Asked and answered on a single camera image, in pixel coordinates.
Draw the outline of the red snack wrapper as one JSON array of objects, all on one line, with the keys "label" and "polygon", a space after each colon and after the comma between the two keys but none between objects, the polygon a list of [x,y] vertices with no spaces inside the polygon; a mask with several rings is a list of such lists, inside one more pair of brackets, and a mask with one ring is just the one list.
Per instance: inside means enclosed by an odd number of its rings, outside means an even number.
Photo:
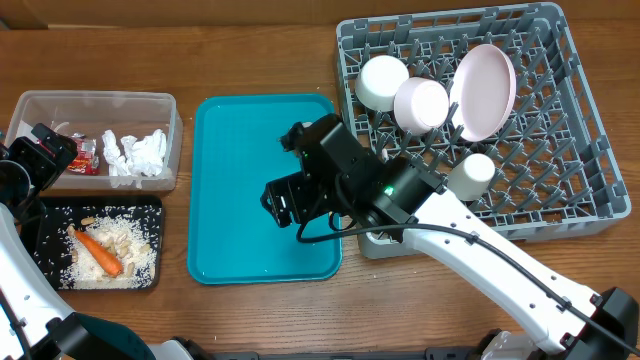
[{"label": "red snack wrapper", "polygon": [[77,156],[67,169],[81,175],[98,175],[99,157],[96,140],[81,133],[74,133],[71,139],[76,143]]}]

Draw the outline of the white tissue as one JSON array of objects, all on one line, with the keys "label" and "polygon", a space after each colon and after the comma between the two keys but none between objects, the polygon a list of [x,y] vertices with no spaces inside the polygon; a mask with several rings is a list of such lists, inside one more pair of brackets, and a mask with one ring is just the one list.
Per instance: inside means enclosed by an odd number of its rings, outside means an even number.
[{"label": "white tissue", "polygon": [[161,174],[167,150],[167,137],[161,129],[138,140],[132,135],[120,140],[126,169],[130,175],[153,177]]},{"label": "white tissue", "polygon": [[104,144],[103,156],[109,165],[110,176],[129,176],[126,158],[121,154],[117,145],[115,134],[112,130],[106,130],[102,135]]}]

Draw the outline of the food scraps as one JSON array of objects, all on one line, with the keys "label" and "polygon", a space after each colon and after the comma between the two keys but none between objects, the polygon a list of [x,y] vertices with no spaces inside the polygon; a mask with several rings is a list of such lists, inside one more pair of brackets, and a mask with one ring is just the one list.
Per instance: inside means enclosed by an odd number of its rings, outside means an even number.
[{"label": "food scraps", "polygon": [[[54,206],[38,229],[33,257],[56,290],[142,290],[156,285],[164,211],[159,205]],[[111,277],[74,237],[87,233],[124,271]]]}]

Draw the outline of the orange carrot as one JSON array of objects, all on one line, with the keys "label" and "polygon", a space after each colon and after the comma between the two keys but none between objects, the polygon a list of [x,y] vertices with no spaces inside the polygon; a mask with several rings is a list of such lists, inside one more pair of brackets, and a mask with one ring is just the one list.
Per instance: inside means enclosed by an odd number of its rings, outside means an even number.
[{"label": "orange carrot", "polygon": [[108,252],[105,247],[99,244],[87,233],[75,231],[74,237],[89,251],[94,260],[107,275],[117,277],[124,271],[124,267],[117,257]]}]

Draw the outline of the white bowl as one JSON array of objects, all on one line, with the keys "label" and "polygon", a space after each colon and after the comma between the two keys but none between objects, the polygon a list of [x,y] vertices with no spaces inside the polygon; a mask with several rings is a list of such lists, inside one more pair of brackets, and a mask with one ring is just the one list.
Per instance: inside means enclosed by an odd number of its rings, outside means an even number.
[{"label": "white bowl", "polygon": [[389,112],[399,87],[408,78],[409,71],[400,59],[389,55],[373,57],[356,78],[356,97],[370,110]]}]

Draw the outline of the pink bowl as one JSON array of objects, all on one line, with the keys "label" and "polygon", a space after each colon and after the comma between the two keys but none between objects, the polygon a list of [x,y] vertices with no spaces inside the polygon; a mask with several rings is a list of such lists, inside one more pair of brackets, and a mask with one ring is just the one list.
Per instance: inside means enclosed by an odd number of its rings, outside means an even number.
[{"label": "pink bowl", "polygon": [[437,81],[411,77],[399,87],[393,103],[397,125],[413,135],[440,127],[449,113],[446,89]]}]

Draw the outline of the white paper cup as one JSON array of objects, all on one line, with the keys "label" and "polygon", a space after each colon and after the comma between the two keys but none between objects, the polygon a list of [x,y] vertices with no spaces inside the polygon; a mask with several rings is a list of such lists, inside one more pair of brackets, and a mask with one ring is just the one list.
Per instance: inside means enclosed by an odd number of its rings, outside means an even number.
[{"label": "white paper cup", "polygon": [[495,170],[491,158],[484,154],[471,154],[449,173],[447,188],[461,201],[478,200],[487,191]]}]

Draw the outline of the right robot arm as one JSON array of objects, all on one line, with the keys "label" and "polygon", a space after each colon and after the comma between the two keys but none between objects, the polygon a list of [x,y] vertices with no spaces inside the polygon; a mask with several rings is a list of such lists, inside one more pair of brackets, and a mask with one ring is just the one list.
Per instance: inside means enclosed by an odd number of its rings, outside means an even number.
[{"label": "right robot arm", "polygon": [[297,173],[269,182],[263,208],[280,227],[347,216],[332,238],[386,234],[446,265],[508,313],[521,333],[487,335],[478,359],[625,359],[639,352],[638,302],[597,293],[531,257],[476,217],[443,182],[408,158],[383,161],[335,114],[296,123],[281,145]]}]

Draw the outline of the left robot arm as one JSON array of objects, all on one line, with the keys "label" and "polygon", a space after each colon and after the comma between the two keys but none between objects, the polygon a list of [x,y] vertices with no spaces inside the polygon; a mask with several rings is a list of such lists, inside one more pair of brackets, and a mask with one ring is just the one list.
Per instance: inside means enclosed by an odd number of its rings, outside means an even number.
[{"label": "left robot arm", "polygon": [[181,338],[148,345],[128,327],[78,313],[49,284],[17,226],[26,224],[77,156],[76,143],[42,123],[1,147],[1,357],[3,359],[202,359]]}]

